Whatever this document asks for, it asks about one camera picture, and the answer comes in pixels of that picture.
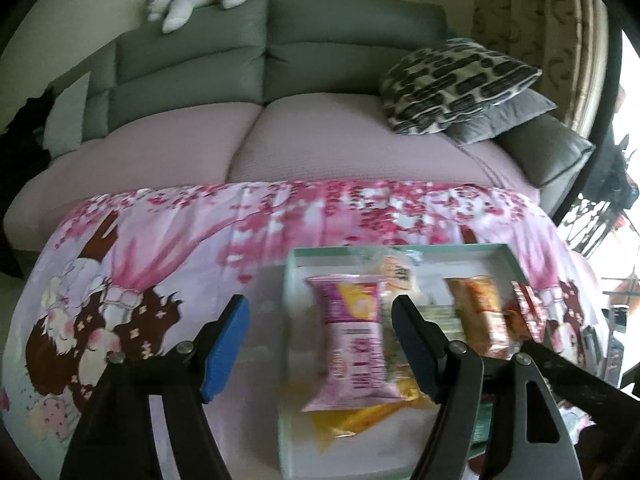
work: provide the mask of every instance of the plastic wrapper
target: plastic wrapper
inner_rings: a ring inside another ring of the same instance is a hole
[[[559,405],[558,411],[560,412],[562,421],[564,422],[566,430],[569,433],[569,438],[571,439],[572,444],[574,444],[575,446],[576,444],[578,444],[578,440],[580,439],[580,432],[584,428],[593,426],[594,422],[591,420],[591,417],[588,413],[584,412],[580,408],[577,408],[576,406],[572,406],[568,402],[564,402]]]
[[[529,285],[511,282],[516,298],[507,306],[507,322],[514,340],[533,339],[542,343],[545,338],[546,309]]]
[[[437,324],[449,341],[466,341],[465,330],[453,305],[419,305],[418,312],[426,321]]]
[[[498,291],[489,276],[447,278],[466,342],[478,354],[507,358],[510,339]]]
[[[359,410],[399,402],[395,383],[386,380],[382,339],[382,276],[311,276],[321,311],[326,380],[304,412]]]
[[[411,373],[409,363],[402,351],[400,341],[391,323],[391,307],[395,298],[400,294],[407,294],[414,303],[418,303],[422,295],[416,279],[416,263],[418,253],[414,258],[394,248],[381,248],[373,255],[368,255],[363,265],[367,272],[384,277],[382,293],[382,329],[385,348],[386,379],[391,382],[415,379]]]
[[[336,438],[355,436],[367,431],[403,408],[437,408],[430,399],[420,396],[415,382],[399,381],[398,387],[403,397],[412,400],[380,404],[362,410],[309,413],[316,428],[318,451],[325,452]]]

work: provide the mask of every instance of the blanket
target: blanket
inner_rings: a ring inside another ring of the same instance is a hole
[[[75,208],[42,251],[3,357],[2,420],[43,480],[58,478],[110,351],[163,354],[217,319],[233,294],[251,324],[225,391],[206,406],[228,463],[278,468],[283,264],[296,247],[509,245],[558,333],[603,326],[570,251],[526,197],[418,182],[278,182],[142,189]],[[151,402],[164,478],[178,478]]]

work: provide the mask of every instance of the screw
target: screw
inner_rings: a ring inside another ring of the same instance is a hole
[[[516,354],[516,361],[521,365],[528,366],[531,364],[531,357],[529,354],[525,354],[524,352],[520,352]]]
[[[462,355],[466,352],[466,345],[462,341],[452,341],[449,343],[449,350],[454,354]]]
[[[176,346],[175,350],[178,354],[190,354],[193,352],[193,343],[191,341],[180,341]]]
[[[124,362],[124,352],[110,352],[107,355],[107,361],[114,365],[121,365]]]

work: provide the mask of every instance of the black cloth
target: black cloth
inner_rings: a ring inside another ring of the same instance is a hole
[[[582,195],[591,202],[615,202],[623,209],[631,209],[638,198],[637,187],[626,179],[625,155],[614,140],[612,126],[604,137]]]
[[[22,187],[49,166],[49,152],[36,140],[42,131],[54,101],[52,89],[37,98],[29,98],[0,136],[0,226],[4,214]],[[0,272],[22,277],[20,265],[0,228]]]

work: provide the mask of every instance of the pink snack package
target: pink snack package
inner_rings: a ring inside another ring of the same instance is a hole
[[[302,411],[360,410],[402,401],[398,387],[385,381],[380,324],[384,277],[331,274],[305,281],[321,309],[327,375]]]

